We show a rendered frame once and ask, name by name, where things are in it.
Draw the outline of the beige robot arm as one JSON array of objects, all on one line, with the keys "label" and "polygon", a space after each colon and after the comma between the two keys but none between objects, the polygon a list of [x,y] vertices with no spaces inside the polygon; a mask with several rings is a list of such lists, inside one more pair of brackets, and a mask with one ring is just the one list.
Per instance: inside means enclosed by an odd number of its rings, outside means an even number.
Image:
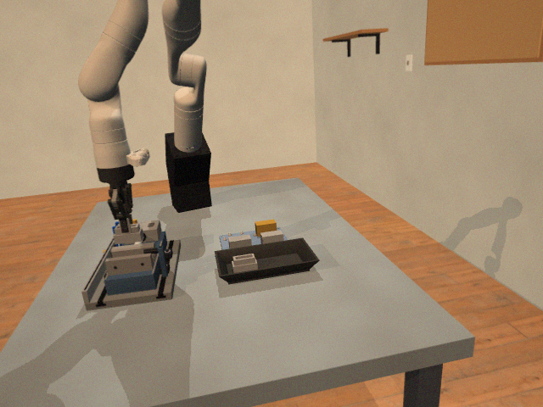
[{"label": "beige robot arm", "polygon": [[[201,32],[200,0],[165,0],[162,18],[171,83],[186,86],[174,95],[175,146],[191,153],[201,147],[207,64],[204,57],[183,52]],[[147,28],[148,0],[118,0],[79,74],[78,87],[88,101],[93,153],[99,169],[143,166],[150,158],[147,148],[130,150],[119,88],[120,78]]]}]

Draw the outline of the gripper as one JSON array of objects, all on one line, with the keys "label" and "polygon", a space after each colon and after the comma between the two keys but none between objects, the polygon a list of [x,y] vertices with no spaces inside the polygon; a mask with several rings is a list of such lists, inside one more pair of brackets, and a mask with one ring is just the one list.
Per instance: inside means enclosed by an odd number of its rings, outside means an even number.
[{"label": "gripper", "polygon": [[[120,232],[122,235],[131,234],[132,220],[132,184],[127,183],[134,177],[132,165],[126,165],[111,169],[99,169],[98,178],[103,183],[109,183],[108,204],[115,220],[119,220]],[[111,195],[110,195],[111,194]],[[112,197],[111,197],[112,196]]]}]

